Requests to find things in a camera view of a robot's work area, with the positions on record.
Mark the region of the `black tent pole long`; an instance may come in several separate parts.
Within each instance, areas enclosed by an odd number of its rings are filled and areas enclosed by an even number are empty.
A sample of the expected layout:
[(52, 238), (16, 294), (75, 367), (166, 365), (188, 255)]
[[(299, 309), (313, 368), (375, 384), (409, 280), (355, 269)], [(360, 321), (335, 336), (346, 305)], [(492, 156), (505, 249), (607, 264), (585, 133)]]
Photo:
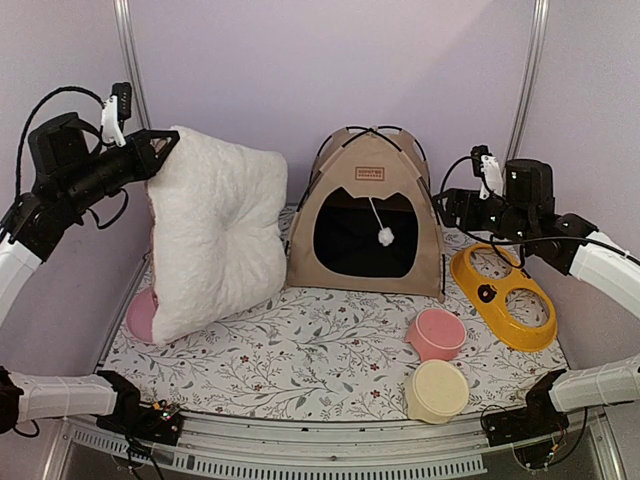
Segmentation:
[(408, 131), (393, 125), (382, 126), (346, 126), (334, 131), (321, 144), (314, 159), (308, 185), (297, 205), (296, 211), (299, 212), (306, 200), (311, 194), (314, 184), (321, 176), (321, 167), (333, 155), (336, 150), (349, 145), (356, 139), (364, 135), (375, 135), (390, 143), (396, 150), (401, 151), (402, 141), (414, 141), (415, 137)]

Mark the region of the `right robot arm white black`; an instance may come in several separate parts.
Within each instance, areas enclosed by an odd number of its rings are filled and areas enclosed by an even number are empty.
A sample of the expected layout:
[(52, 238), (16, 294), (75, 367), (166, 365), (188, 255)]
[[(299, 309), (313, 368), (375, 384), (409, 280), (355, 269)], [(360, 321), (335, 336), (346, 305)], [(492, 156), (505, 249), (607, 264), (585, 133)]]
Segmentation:
[[(605, 293), (627, 311), (639, 312), (639, 261), (596, 225), (555, 211), (553, 170), (533, 159), (499, 163), (471, 155), (477, 190), (442, 186), (434, 200), (443, 223), (471, 238), (480, 231), (500, 246), (519, 246), (563, 275)], [(582, 370), (545, 374), (525, 396), (523, 408), (482, 417), (490, 445), (515, 443), (566, 429), (569, 412), (639, 398), (639, 358)]]

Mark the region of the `beige fabric pet tent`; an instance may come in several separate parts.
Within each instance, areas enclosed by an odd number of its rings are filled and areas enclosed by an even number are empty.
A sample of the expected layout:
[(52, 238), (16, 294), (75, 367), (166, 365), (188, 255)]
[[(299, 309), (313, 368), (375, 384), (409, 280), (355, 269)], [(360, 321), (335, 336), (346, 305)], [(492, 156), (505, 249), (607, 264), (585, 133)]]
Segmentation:
[(364, 269), (348, 262), (348, 250), (368, 238), (371, 225), (342, 187), (340, 150), (323, 164), (309, 198), (294, 214), (286, 243), (290, 286), (362, 291), (349, 288), (349, 276)]

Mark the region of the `white pet cushion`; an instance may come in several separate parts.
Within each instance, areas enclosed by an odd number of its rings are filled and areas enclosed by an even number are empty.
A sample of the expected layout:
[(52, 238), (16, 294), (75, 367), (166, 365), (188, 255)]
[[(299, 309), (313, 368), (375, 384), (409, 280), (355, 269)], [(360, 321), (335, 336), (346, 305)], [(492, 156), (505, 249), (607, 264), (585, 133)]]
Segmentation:
[(284, 156), (176, 130), (175, 148), (147, 184), (158, 345), (268, 300), (287, 270)]

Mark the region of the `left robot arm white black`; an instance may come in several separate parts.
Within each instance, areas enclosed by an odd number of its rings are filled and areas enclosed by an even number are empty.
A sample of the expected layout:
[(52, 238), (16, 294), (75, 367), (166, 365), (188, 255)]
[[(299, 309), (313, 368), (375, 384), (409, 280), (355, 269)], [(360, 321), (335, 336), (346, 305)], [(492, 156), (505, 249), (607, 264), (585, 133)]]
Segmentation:
[[(1, 313), (46, 262), (65, 232), (126, 185), (153, 178), (180, 140), (175, 130), (142, 129), (100, 135), (75, 112), (42, 124), (28, 136), (36, 169), (32, 189), (1, 220)], [(93, 415), (98, 425), (131, 435), (155, 429), (168, 415), (140, 404), (140, 392), (114, 371), (88, 376), (33, 376), (1, 371), (1, 430), (43, 418)]]

